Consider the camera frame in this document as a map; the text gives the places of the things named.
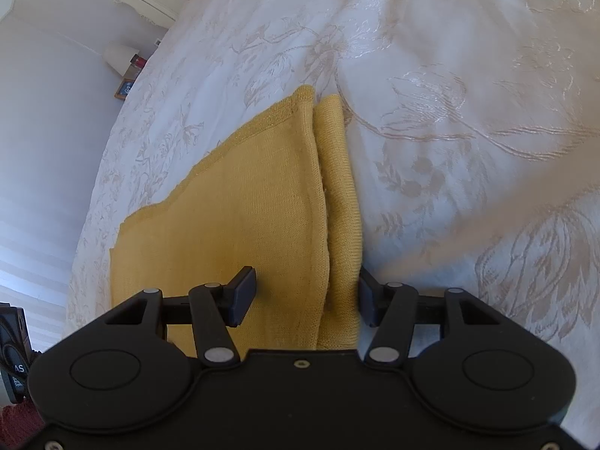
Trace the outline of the left hand red glove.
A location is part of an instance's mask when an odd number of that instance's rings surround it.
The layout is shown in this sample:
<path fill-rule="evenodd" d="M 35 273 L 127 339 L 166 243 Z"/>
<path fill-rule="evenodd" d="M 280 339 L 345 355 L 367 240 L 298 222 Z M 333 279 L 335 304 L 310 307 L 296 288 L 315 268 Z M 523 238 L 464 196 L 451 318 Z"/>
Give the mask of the left hand red glove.
<path fill-rule="evenodd" d="M 28 400 L 1 408 L 0 442 L 2 449 L 17 449 L 37 434 L 44 422 L 36 407 Z"/>

